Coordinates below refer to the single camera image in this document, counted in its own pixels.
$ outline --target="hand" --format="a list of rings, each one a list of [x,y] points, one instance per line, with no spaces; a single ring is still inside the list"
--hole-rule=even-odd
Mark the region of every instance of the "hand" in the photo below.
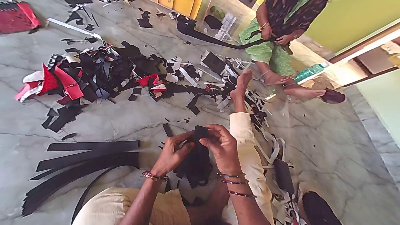
[[[200,139],[200,143],[214,154],[215,161],[221,173],[239,175],[240,167],[236,139],[222,125],[207,125],[209,138]]]
[[[293,40],[294,40],[294,34],[287,34],[287,35],[283,35],[280,38],[277,38],[275,44],[285,45]]]
[[[261,31],[261,38],[262,38],[263,40],[268,40],[268,39],[270,39],[271,35],[272,35],[271,26],[267,26],[266,28],[264,28],[264,29]]]
[[[194,131],[190,131],[167,138],[164,148],[151,170],[151,174],[157,177],[164,177],[167,173],[175,169],[175,167],[183,161],[186,154],[194,147],[194,143],[185,143],[181,149],[175,149],[179,147],[183,141],[192,136],[193,132]]]

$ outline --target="foot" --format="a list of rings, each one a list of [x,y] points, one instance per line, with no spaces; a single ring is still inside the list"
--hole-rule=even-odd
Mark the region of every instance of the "foot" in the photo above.
[[[285,84],[290,79],[293,79],[295,76],[296,74],[290,76],[280,76],[279,74],[269,71],[264,74],[264,81],[267,85],[280,85]]]
[[[238,77],[238,83],[236,86],[236,89],[230,92],[230,97],[233,99],[236,98],[243,98],[244,93],[246,92],[247,85],[249,82],[253,79],[253,73],[251,69],[248,69],[244,71],[239,77]]]
[[[325,92],[326,92],[326,90],[312,90],[312,89],[308,89],[308,88],[304,88],[304,87],[285,89],[286,94],[294,95],[294,96],[297,96],[300,98],[307,98],[307,99],[321,97],[325,94]]]

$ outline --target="cream pants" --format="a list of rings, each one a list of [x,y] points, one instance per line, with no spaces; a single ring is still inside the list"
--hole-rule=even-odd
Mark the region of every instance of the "cream pants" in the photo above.
[[[255,149],[255,137],[248,113],[237,112],[230,115],[230,133],[238,142],[240,165],[249,180],[253,194],[261,211],[273,224],[270,200],[271,192],[266,184],[261,159]],[[135,200],[139,189],[108,188],[91,198],[76,216],[72,225],[118,225]],[[232,201],[224,208],[222,218],[227,223],[237,225]],[[150,217],[153,225],[189,225],[190,218],[182,203],[179,190],[165,194],[158,193]]]

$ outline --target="green wall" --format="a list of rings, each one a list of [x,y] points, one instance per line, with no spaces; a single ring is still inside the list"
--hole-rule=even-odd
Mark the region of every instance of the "green wall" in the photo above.
[[[400,146],[400,69],[356,86]]]
[[[306,35],[338,52],[400,18],[400,0],[330,0]]]

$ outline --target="black leather strip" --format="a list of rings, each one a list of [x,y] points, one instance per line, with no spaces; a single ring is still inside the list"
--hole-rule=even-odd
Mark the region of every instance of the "black leather strip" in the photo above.
[[[65,185],[84,177],[88,174],[103,170],[109,167],[118,167],[123,165],[139,167],[139,153],[127,152],[113,155],[102,156],[85,162],[72,169],[66,170],[45,182],[39,184],[26,193],[24,204],[22,205],[22,217],[32,214],[48,197]]]
[[[74,142],[74,143],[52,143],[47,148],[48,152],[54,151],[78,151],[109,148],[136,149],[140,147],[140,141],[106,141],[106,142]]]
[[[235,49],[245,49],[248,47],[251,47],[253,45],[256,44],[261,44],[264,43],[266,41],[269,40],[257,40],[248,44],[244,44],[244,45],[233,45],[233,44],[229,44],[223,41],[220,41],[218,39],[215,39],[213,37],[210,37],[206,34],[203,34],[199,31],[194,30],[196,23],[192,20],[187,20],[184,16],[179,16],[178,18],[178,24],[176,25],[176,28],[178,29],[179,32],[189,35],[191,37],[197,38],[199,40],[203,40],[209,43],[213,43],[213,44],[217,44],[217,45],[221,45],[221,46],[225,46],[225,47],[229,47],[229,48],[235,48]]]
[[[104,147],[99,150],[92,150],[83,153],[57,157],[53,159],[42,160],[39,162],[38,167],[36,168],[36,172],[47,169],[62,169],[91,159],[99,158],[100,156],[126,152],[129,150],[131,149],[126,148],[125,146],[123,146],[122,143],[119,143],[114,148]]]

